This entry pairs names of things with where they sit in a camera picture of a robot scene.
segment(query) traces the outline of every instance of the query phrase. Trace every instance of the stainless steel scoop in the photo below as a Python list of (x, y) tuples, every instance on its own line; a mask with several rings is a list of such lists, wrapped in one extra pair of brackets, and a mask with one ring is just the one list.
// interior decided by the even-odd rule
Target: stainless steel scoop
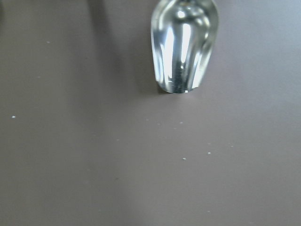
[(218, 28), (212, 0), (161, 0), (151, 19), (156, 81), (169, 93), (198, 87)]

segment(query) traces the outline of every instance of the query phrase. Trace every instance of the gray surface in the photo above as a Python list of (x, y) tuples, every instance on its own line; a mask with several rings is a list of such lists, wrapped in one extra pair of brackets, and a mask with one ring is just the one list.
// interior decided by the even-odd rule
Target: gray surface
[(171, 95), (156, 1), (2, 1), (0, 225), (301, 225), (301, 2), (216, 2), (203, 84)]

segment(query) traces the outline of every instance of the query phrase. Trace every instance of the shiny metal object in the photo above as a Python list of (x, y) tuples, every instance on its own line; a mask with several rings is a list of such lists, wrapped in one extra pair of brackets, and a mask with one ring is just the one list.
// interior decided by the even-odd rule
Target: shiny metal object
[(151, 19), (156, 81), (169, 93), (197, 88), (218, 28), (212, 0), (161, 0)]

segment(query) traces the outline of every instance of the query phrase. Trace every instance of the brown surface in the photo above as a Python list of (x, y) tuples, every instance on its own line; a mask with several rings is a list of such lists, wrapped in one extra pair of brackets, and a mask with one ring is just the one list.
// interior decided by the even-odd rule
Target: brown surface
[(170, 95), (155, 0), (2, 1), (1, 226), (301, 225), (301, 2), (216, 2), (203, 84)]

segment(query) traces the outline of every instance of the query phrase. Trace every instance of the silver scoop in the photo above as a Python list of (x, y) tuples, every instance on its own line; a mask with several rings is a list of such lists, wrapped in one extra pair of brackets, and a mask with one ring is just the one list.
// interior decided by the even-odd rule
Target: silver scoop
[(161, 0), (151, 18), (156, 81), (169, 93), (199, 87), (218, 28), (212, 0)]

